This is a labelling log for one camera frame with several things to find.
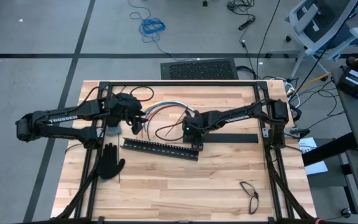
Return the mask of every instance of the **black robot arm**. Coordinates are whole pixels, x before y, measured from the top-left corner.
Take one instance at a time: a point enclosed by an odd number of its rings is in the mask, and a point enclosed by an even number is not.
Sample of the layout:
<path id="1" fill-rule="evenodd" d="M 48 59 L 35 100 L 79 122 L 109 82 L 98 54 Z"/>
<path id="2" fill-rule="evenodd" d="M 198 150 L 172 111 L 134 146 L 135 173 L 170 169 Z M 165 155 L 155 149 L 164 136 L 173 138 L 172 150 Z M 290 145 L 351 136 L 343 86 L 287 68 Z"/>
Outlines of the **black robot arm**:
<path id="1" fill-rule="evenodd" d="M 142 123 L 147 121 L 141 118 L 145 115 L 141 109 L 142 105 L 136 97 L 119 93 L 111 99 L 88 100 L 78 106 L 62 110 L 35 111 L 16 121 L 16 136 L 25 142 L 41 137 L 77 139 L 84 144 L 85 148 L 98 147 L 98 135 L 95 128 L 64 128 L 51 124 L 75 119 L 94 121 L 106 118 L 107 126 L 115 127 L 124 120 L 132 126 L 132 132 L 137 134 L 142 129 Z"/>
<path id="2" fill-rule="evenodd" d="M 262 107 L 269 105 L 271 117 L 266 114 Z M 197 113 L 194 116 L 189 114 L 183 120 L 183 137 L 194 146 L 201 145 L 202 138 L 210 131 L 217 130 L 227 123 L 242 121 L 249 118 L 261 119 L 270 125 L 269 134 L 271 143 L 275 147 L 283 147 L 284 127 L 288 123 L 287 104 L 281 100 L 264 99 L 248 106 L 227 110 L 227 111 L 207 111 Z"/>

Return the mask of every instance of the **black metal bracket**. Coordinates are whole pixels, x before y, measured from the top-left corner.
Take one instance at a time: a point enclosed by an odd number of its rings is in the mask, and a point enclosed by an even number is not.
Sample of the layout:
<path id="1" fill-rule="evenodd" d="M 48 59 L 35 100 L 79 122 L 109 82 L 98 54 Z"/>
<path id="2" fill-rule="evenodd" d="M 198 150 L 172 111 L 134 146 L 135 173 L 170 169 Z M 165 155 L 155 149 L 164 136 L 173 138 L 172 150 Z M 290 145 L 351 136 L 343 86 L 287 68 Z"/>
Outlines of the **black metal bracket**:
<path id="1" fill-rule="evenodd" d="M 192 142 L 192 139 L 183 138 L 183 142 Z M 258 143 L 258 134 L 207 134 L 203 143 Z"/>

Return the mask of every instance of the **wooden table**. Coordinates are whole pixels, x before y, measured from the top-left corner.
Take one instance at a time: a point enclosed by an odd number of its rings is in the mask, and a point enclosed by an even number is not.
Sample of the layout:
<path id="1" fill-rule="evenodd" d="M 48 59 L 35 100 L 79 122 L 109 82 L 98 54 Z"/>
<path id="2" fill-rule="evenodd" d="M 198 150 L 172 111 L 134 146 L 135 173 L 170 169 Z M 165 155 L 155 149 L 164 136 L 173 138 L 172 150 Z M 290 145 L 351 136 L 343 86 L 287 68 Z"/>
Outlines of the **wooden table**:
<path id="1" fill-rule="evenodd" d="M 267 84 L 271 98 L 287 101 L 282 81 L 269 80 Z M 98 85 L 99 81 L 85 81 L 79 102 L 83 101 L 92 87 Z M 119 93 L 122 88 L 123 86 L 115 86 L 113 91 Z M 127 86 L 124 92 L 128 93 L 133 88 Z M 223 111 L 249 105 L 255 101 L 253 88 L 244 86 L 153 86 L 152 88 L 155 96 L 150 101 L 142 102 L 144 109 L 159 101 L 176 100 L 200 112 Z M 140 88 L 134 92 L 134 95 L 138 99 L 146 99 L 150 96 L 150 90 Z M 181 141 L 164 142 L 154 136 L 157 128 L 174 124 L 182 112 L 183 108 L 172 107 L 157 114 L 150 124 L 151 141 L 189 147 Z M 91 122 L 88 121 L 77 120 L 73 127 L 82 128 L 90 124 Z M 287 127 L 293 127 L 292 119 Z M 144 137 L 140 134 L 133 135 L 131 127 L 124 121 L 121 123 L 121 128 L 120 145 L 124 142 L 123 137 L 147 140 L 146 135 Z M 163 136 L 166 131 L 168 130 L 161 131 L 159 134 Z M 258 121 L 248 119 L 230 123 L 214 133 L 257 133 L 259 143 L 205 143 L 198 162 L 120 149 L 120 157 L 126 160 L 121 172 L 121 181 L 119 182 L 117 177 L 98 181 L 93 220 L 97 220 L 99 216 L 106 217 L 106 220 L 137 221 L 267 221 L 267 217 L 275 217 L 269 175 L 264 166 Z M 175 138 L 181 134 L 181 126 L 176 126 L 166 138 Z M 108 142 L 118 144 L 118 137 L 106 136 L 105 143 Z M 78 144 L 78 141 L 70 141 L 68 147 L 74 144 Z M 287 145 L 298 147 L 294 139 L 287 139 Z M 51 217 L 58 215 L 76 194 L 80 185 L 85 152 L 82 146 L 73 147 L 67 152 Z M 300 152 L 286 148 L 282 149 L 282 156 L 290 190 L 302 206 L 315 216 Z M 248 214 L 250 197 L 239 185 L 242 180 L 251 183 L 259 193 L 259 209 L 253 215 Z M 286 217 L 287 211 L 281 190 L 279 193 L 282 213 Z M 82 217 L 85 216 L 88 197 L 86 194 Z"/>

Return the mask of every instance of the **blue cable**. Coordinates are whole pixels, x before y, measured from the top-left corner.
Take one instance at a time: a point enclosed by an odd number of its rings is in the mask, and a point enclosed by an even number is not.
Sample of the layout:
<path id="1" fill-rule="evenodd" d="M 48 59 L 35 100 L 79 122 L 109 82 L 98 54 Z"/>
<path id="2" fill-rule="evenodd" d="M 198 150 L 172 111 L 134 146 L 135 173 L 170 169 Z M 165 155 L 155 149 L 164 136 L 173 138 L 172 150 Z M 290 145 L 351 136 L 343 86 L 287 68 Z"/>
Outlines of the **blue cable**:
<path id="1" fill-rule="evenodd" d="M 127 2 L 130 6 L 136 8 L 136 9 L 145 9 L 149 13 L 149 15 L 146 18 L 143 18 L 139 12 L 132 12 L 129 14 L 129 17 L 131 19 L 142 21 L 139 26 L 139 33 L 142 36 L 143 43 L 154 42 L 157 45 L 157 48 L 159 49 L 159 51 L 169 55 L 169 57 L 175 59 L 177 62 L 183 62 L 186 60 L 194 60 L 195 61 L 195 59 L 193 59 L 193 58 L 185 58 L 183 60 L 178 60 L 172 54 L 170 54 L 166 51 L 163 51 L 160 48 L 160 46 L 158 45 L 158 41 L 160 40 L 160 33 L 162 31 L 164 31 L 166 28 L 165 24 L 161 21 L 161 19 L 159 19 L 157 17 L 150 18 L 152 13 L 148 8 L 142 7 L 142 6 L 135 6 L 135 5 L 131 4 L 131 2 L 129 0 L 127 0 Z"/>

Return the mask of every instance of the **colored wire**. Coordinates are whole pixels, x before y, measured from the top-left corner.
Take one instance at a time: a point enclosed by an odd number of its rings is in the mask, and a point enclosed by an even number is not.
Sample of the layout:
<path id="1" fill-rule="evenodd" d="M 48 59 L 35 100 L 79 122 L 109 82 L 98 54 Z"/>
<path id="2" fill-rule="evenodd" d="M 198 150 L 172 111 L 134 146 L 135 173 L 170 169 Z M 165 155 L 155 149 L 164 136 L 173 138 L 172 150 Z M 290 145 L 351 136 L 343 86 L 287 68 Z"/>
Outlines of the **colored wire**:
<path id="1" fill-rule="evenodd" d="M 172 107 L 172 106 L 180 106 L 180 105 L 166 105 L 166 106 L 163 106 L 163 107 L 160 107 L 158 108 L 157 110 L 155 110 L 149 117 L 146 117 L 147 119 L 149 119 L 149 121 L 147 122 L 147 125 L 145 124 L 146 128 L 145 128 L 145 132 L 147 133 L 147 138 L 149 139 L 150 141 L 150 136 L 149 136 L 149 126 L 150 126 L 150 122 L 151 120 L 153 119 L 153 117 L 159 112 L 161 111 L 162 109 L 165 109 L 165 108 L 169 108 L 169 107 Z"/>
<path id="2" fill-rule="evenodd" d="M 149 113 L 151 112 L 154 108 L 158 107 L 158 106 L 162 106 L 162 105 L 183 105 L 184 107 L 187 107 L 189 110 L 194 111 L 193 108 L 189 107 L 188 105 L 179 102 L 179 101 L 172 101 L 172 100 L 165 100 L 165 101 L 161 101 L 158 103 L 154 103 L 153 105 L 151 105 L 150 107 L 148 107 L 145 110 L 145 113 Z"/>
<path id="3" fill-rule="evenodd" d="M 303 84 L 303 87 L 308 86 L 308 85 L 310 85 L 310 84 L 312 84 L 312 83 L 314 83 L 314 82 L 316 82 L 316 81 L 320 81 L 322 78 L 328 77 L 328 75 L 330 75 L 330 74 L 331 74 L 331 72 L 327 72 L 327 73 L 325 73 L 324 75 L 321 75 L 320 77 L 317 77 L 317 78 L 315 78 L 315 79 L 312 79 L 312 80 L 306 82 L 305 84 Z M 287 94 L 287 96 L 291 95 L 291 94 L 294 93 L 295 91 L 298 91 L 300 88 L 301 88 L 300 86 L 299 86 L 299 88 L 295 88 L 293 91 L 289 92 L 289 93 Z"/>
<path id="4" fill-rule="evenodd" d="M 189 108 L 189 107 L 188 107 L 187 105 L 185 105 L 184 103 L 180 103 L 180 102 L 177 102 L 177 101 L 170 103 L 169 101 L 167 101 L 167 102 L 164 102 L 164 103 L 157 103 L 156 105 L 151 106 L 150 108 L 147 108 L 147 109 L 145 110 L 145 113 L 146 113 L 145 118 L 149 118 L 149 114 L 150 114 L 155 108 L 158 108 L 159 106 L 164 106 L 164 105 L 177 105 L 177 106 L 181 106 L 181 107 L 187 108 L 188 110 L 190 110 L 190 112 L 193 112 L 193 109 Z"/>

